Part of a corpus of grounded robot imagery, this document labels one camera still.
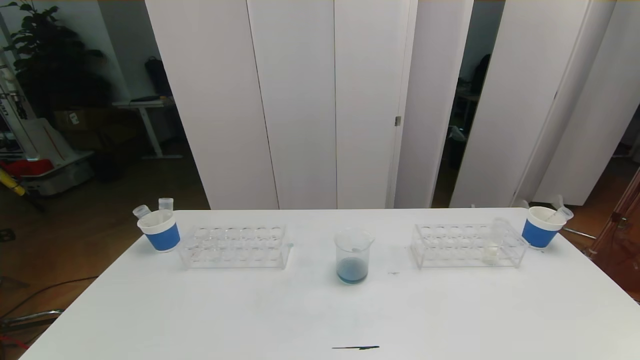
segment white partition panel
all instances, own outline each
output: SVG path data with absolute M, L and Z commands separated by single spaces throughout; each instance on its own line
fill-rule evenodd
M 450 207 L 511 204 L 587 7 L 584 0 L 506 2 Z
M 247 0 L 280 209 L 335 209 L 332 0 Z
M 396 208 L 431 206 L 473 5 L 418 3 Z
M 209 205 L 277 209 L 246 2 L 147 10 Z
M 569 120 L 591 72 L 615 6 L 615 1 L 590 2 L 578 41 L 573 48 L 573 54 L 558 88 L 556 99 L 549 111 L 547 123 L 540 134 L 534 154 L 516 193 L 514 204 L 518 204 L 521 200 L 539 201 L 534 199 L 534 195 L 558 149 L 563 133 L 568 129 L 571 134 L 575 134 L 584 128 L 580 121 L 568 127 Z M 542 202 L 552 202 L 557 199 L 553 193 L 549 195 Z M 573 204 L 566 200 L 564 200 L 566 204 Z
M 618 1 L 534 201 L 583 205 L 640 102 L 640 2 Z
M 340 209 L 387 205 L 388 187 L 395 178 L 390 173 L 395 167 L 394 119 L 404 113 L 401 98 L 409 73 L 404 61 L 413 46 L 407 37 L 413 31 L 410 24 L 415 24 L 415 5 L 411 0 L 335 2 Z

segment blue label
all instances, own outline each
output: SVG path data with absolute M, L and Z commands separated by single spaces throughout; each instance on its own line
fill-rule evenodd
M 530 223 L 529 220 L 527 220 L 524 224 L 524 229 L 522 229 L 522 237 L 534 247 L 547 247 L 557 233 L 558 231 L 540 229 Z
M 151 245 L 158 251 L 166 251 L 173 249 L 180 242 L 180 234 L 178 233 L 178 224 L 174 224 L 166 231 L 159 234 L 149 235 L 147 238 L 151 241 Z

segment white and blue cup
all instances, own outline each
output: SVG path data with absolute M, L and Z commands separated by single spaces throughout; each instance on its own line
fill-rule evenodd
M 552 215 L 556 211 L 542 206 L 529 208 L 527 222 L 522 229 L 522 237 L 539 249 L 547 247 L 554 236 L 566 224 L 565 217 Z
M 169 252 L 180 242 L 178 225 L 172 212 L 157 210 L 138 220 L 138 227 L 159 252 Z

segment doorway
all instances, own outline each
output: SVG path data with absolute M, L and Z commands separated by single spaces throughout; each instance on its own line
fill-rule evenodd
M 449 207 L 500 27 L 504 3 L 474 1 L 432 208 Z

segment paper cup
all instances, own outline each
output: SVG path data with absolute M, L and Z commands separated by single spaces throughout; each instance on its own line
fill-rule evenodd
M 524 224 L 524 229 L 522 229 L 522 237 L 532 247 L 538 249 L 547 247 L 558 231 L 566 224 L 566 220 L 546 221 L 555 212 L 553 209 L 542 206 L 534 206 L 529 209 L 527 222 Z
M 160 217 L 160 211 L 154 211 L 151 214 L 138 220 L 138 227 L 147 236 L 151 245 L 159 252 L 169 252 L 180 242 L 180 234 L 178 233 L 178 225 L 175 218 L 170 217 L 168 220 L 153 226 L 144 226 L 148 217 Z

